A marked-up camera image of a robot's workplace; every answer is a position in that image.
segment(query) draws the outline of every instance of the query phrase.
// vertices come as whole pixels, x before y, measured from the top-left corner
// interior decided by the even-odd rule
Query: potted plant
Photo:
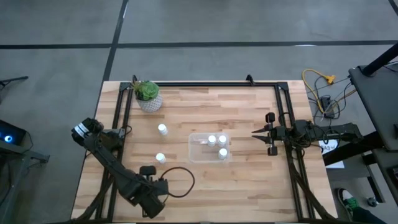
[[[162,96],[159,86],[151,81],[133,81],[133,89],[138,105],[145,112],[155,112],[162,106]]]

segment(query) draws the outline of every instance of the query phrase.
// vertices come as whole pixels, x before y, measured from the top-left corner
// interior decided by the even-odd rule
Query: person's foot
[[[353,218],[353,209],[358,208],[358,202],[346,189],[337,189],[337,197],[340,203],[345,207],[349,219]]]

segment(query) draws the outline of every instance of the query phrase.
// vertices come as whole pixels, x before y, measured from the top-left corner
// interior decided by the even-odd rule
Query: succulent
[[[137,100],[149,101],[156,98],[159,86],[150,81],[134,82],[134,92]]]

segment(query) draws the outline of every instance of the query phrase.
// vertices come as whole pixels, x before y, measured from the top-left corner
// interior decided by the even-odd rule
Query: blue light
[[[11,136],[6,136],[4,137],[5,142],[10,143],[12,141],[12,137]]]

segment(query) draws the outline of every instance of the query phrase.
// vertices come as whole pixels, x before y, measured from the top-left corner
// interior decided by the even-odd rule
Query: white plant pot
[[[149,101],[137,100],[137,102],[143,111],[152,113],[159,110],[159,108],[162,106],[163,98],[160,94],[158,94],[156,98],[152,100]]]

